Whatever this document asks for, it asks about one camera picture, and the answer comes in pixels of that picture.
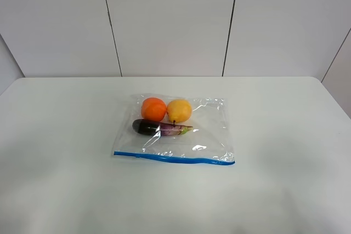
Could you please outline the clear zip bag blue seal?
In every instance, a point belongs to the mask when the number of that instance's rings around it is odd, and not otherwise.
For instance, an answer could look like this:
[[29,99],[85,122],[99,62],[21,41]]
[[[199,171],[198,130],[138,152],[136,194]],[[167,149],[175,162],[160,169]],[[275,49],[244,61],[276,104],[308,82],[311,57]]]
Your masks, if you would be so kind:
[[136,133],[132,123],[143,119],[145,99],[157,97],[165,103],[175,98],[161,94],[133,94],[126,103],[123,121],[117,132],[112,155],[145,158],[168,163],[232,165],[235,163],[229,131],[227,103],[222,98],[186,98],[192,107],[191,117],[183,123],[193,130],[177,136],[147,136]]

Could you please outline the yellow pear fruit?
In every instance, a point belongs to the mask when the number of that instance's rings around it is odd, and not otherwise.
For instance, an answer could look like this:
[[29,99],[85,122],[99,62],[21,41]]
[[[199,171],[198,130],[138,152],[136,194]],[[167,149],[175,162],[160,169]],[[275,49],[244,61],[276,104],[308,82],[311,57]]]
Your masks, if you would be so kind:
[[192,114],[192,107],[187,100],[172,100],[167,105],[167,115],[171,123],[183,123],[187,121]]

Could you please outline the orange fruit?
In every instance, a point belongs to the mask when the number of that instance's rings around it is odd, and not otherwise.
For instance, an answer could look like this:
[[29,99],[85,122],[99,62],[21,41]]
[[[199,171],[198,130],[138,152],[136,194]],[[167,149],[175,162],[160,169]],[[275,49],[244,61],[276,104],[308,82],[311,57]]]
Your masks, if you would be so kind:
[[161,122],[167,111],[166,104],[159,98],[147,98],[141,106],[141,116],[155,122]]

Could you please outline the purple eggplant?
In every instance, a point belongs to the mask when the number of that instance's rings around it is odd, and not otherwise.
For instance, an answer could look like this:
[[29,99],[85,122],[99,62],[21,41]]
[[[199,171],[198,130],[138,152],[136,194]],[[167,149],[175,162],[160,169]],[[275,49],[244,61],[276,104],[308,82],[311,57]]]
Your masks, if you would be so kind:
[[136,119],[132,123],[132,128],[136,133],[147,136],[177,136],[193,130],[192,126],[168,124],[147,119]]

